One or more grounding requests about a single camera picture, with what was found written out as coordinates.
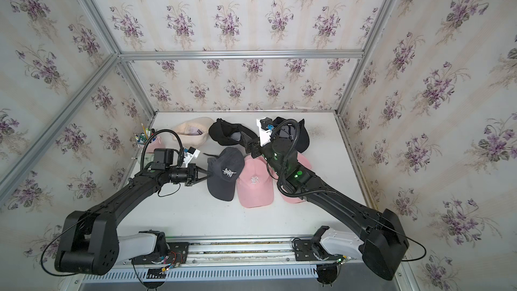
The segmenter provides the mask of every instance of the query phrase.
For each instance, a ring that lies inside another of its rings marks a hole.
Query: cap label
[[[228,168],[225,168],[223,170],[223,174],[226,174],[229,178],[232,177],[232,175],[236,174],[237,172],[233,172],[232,170],[228,170]]]

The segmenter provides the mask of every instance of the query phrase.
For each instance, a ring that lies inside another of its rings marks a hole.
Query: pen holder
[[[157,136],[155,141],[151,142],[149,145],[147,145],[147,149],[145,150],[146,153],[153,153],[155,151],[155,148],[164,148],[165,145],[161,141],[160,137]]]

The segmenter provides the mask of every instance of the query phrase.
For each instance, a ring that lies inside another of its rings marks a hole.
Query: pink baseball cap
[[[273,194],[273,179],[267,173],[265,160],[244,158],[244,169],[237,178],[237,195],[240,204],[245,208],[254,208],[270,205]]]
[[[312,169],[312,165],[311,165],[311,163],[309,162],[309,160],[307,160],[307,158],[306,158],[305,156],[303,156],[303,154],[302,154],[302,153],[298,152],[298,156],[297,156],[297,158],[298,158],[298,162],[299,162],[301,165],[305,166],[305,167],[306,167],[307,169],[309,169],[309,170],[311,170],[311,169]],[[270,171],[271,171],[271,175],[273,175],[273,177],[274,177],[275,179],[278,179],[278,176],[277,176],[277,174],[275,173],[275,171],[273,171],[272,169],[270,169]],[[280,194],[281,194],[282,198],[283,198],[285,201],[287,201],[288,203],[290,203],[290,204],[297,204],[297,203],[301,203],[301,202],[304,202],[304,201],[305,201],[305,200],[300,199],[300,198],[291,198],[291,197],[286,197],[286,196],[284,196],[282,193],[280,193]]]

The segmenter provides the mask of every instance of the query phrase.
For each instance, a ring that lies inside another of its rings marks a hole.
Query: wallpaper wall
[[[344,121],[422,290],[517,288],[516,92],[517,0],[399,0]]]
[[[96,0],[125,51],[355,49],[383,0]]]
[[[0,0],[0,177],[107,56],[77,0]]]
[[[356,59],[135,61],[154,108],[336,109]]]
[[[0,208],[0,252],[10,259],[0,263],[3,288],[59,288],[62,278],[39,267],[43,248],[61,232],[70,212],[87,210],[120,187],[136,154],[133,133],[147,122],[143,117],[114,70]],[[51,271],[56,251],[53,244],[44,257]],[[7,278],[20,272],[31,278]]]

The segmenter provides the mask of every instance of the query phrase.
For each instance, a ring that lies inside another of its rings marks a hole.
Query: white tabletop
[[[305,119],[310,145],[303,153],[312,164],[312,170],[334,189],[365,205],[359,183],[348,158],[333,113],[255,112],[255,113],[158,113],[153,128],[172,129],[174,126],[197,117],[221,118],[230,123],[241,123],[258,133],[256,120],[277,116],[297,121]],[[178,148],[170,134],[160,135],[165,147]],[[236,145],[244,154],[244,148]],[[210,137],[199,150],[219,154],[224,146]],[[207,156],[200,154],[196,165],[207,168]],[[139,171],[135,166],[131,177]],[[178,185],[166,184],[161,194],[175,191]],[[231,202],[218,200],[208,192],[206,182],[191,187],[182,184],[180,190],[168,197],[156,194],[146,198],[119,224],[119,236],[136,234],[139,230],[159,230],[165,236],[299,236],[313,235],[322,225],[336,230],[348,228],[320,207],[302,202],[289,204],[275,189],[275,200],[265,207],[244,208],[239,203],[237,191]]]

